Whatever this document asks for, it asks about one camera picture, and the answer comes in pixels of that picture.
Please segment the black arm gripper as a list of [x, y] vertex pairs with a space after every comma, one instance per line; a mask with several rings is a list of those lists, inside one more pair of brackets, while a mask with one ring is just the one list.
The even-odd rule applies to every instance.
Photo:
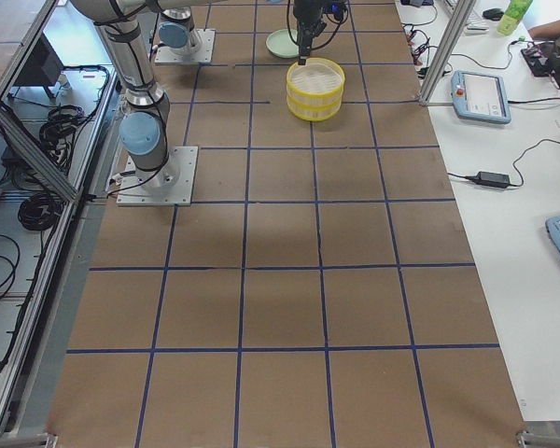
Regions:
[[298, 65], [306, 65], [308, 47], [314, 43], [326, 24], [322, 21], [325, 2], [322, 0], [296, 0], [293, 17], [297, 21], [297, 45], [299, 47]]

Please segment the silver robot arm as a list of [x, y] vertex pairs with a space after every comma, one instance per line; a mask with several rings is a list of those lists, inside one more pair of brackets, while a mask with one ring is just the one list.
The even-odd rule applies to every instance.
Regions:
[[[305, 65], [312, 53], [329, 43], [315, 44], [329, 21], [335, 28], [342, 26], [344, 4], [334, 1], [288, 1], [286, 24], [269, 36], [268, 50], [282, 59], [294, 59]], [[166, 8], [159, 14], [154, 31], [158, 44], [157, 64], [210, 64], [215, 45], [216, 31], [195, 26], [190, 6]]]
[[128, 111], [119, 137], [133, 160], [140, 185], [152, 184], [171, 166], [167, 142], [169, 98], [153, 72], [137, 16], [153, 12], [166, 48], [193, 54], [203, 46], [191, 8], [196, 1], [75, 1], [73, 6], [104, 41], [123, 88]]

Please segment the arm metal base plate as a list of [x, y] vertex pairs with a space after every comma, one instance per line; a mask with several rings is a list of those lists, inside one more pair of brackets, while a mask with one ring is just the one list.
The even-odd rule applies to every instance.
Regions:
[[216, 30], [188, 30], [174, 24], [162, 25], [158, 30], [160, 45], [155, 56], [157, 65], [204, 65], [210, 64], [213, 56]]
[[168, 162], [156, 174], [137, 170], [128, 156], [125, 176], [118, 187], [118, 206], [191, 205], [198, 160], [197, 147], [170, 147]]

